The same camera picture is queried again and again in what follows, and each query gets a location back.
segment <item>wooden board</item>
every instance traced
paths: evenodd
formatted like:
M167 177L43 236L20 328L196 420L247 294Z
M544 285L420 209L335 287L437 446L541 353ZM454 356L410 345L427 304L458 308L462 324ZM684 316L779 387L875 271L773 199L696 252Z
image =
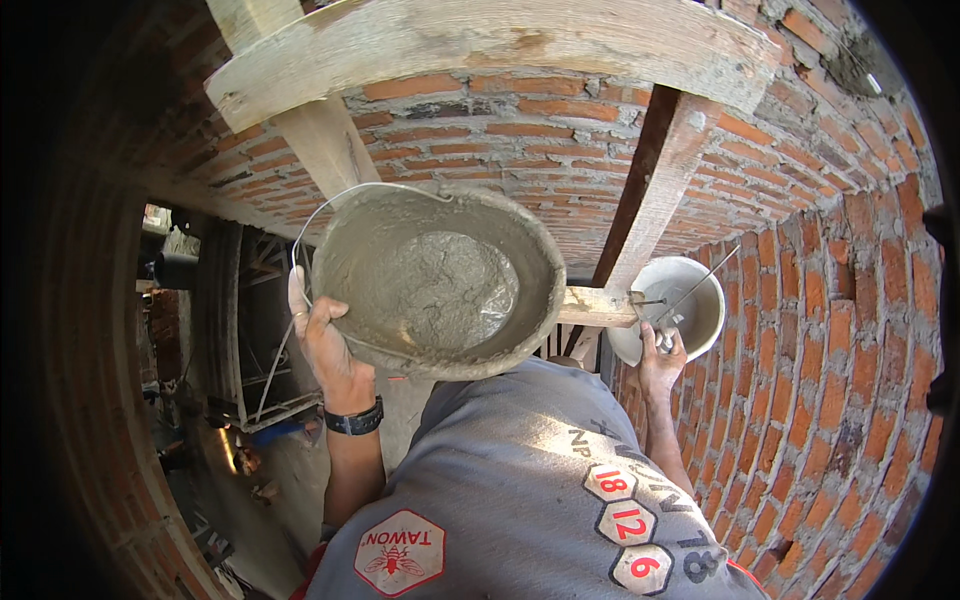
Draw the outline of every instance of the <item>wooden board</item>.
M262 37L303 18L303 9L297 0L207 0L206 4L234 54L251 50ZM282 77L294 76L283 74ZM300 104L271 116L275 117L274 124L303 168L327 198L363 181L380 181L340 94L330 93L324 100ZM246 129L235 123L228 122L228 125L235 132Z
M636 312L626 296L602 288L567 286L557 323L629 327L636 323Z
M594 285L624 293L673 218L722 107L700 96L654 86L621 206L593 274Z
M760 31L685 0L343 0L248 47L206 93L242 131L347 88L526 65L666 84L750 113L780 53Z

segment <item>red sleeve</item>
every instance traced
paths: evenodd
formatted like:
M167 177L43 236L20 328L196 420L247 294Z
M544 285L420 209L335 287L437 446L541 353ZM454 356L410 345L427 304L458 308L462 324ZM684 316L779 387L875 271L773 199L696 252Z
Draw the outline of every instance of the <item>red sleeve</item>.
M310 582L313 581L313 576L317 574L317 567L320 566L320 561L324 559L324 552L326 552L326 541L321 541L320 545L313 551L313 554L310 555L310 558L306 562L306 579L300 584L300 587L294 590L290 594L290 600L303 600L306 597L306 590L310 587Z

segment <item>man's right hand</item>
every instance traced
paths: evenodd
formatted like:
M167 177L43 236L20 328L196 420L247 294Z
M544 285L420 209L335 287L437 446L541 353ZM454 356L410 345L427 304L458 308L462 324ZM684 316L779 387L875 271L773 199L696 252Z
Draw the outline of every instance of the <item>man's right hand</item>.
M349 306L322 296L310 309L302 294L305 277L298 265L287 282L287 302L300 340L300 351L324 390L324 408L334 415L356 415L373 406L373 367L353 358L333 324Z
M667 329L663 335L669 335L673 341L668 354L657 351L657 336L653 326L645 321L640 323L643 357L636 366L636 378L643 399L647 402L669 403L670 390L686 364L686 349L680 331Z

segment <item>gray t-shirt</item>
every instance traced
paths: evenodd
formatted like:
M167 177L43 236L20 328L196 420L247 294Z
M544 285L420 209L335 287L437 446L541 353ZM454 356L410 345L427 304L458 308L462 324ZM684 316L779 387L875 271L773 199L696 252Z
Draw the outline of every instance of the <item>gray t-shirt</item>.
M430 398L306 597L766 598L589 373L539 359Z

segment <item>wristwatch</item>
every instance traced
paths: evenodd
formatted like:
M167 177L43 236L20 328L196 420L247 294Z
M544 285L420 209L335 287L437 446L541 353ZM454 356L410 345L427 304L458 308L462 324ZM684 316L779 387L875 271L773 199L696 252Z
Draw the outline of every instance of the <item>wristwatch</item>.
M326 428L330 431L336 431L337 433L348 436L362 436L376 431L376 428L380 426L382 420L383 396L380 394L376 396L376 402L373 404L373 408L359 415L354 415L353 417L341 417L340 415L334 415L324 410Z

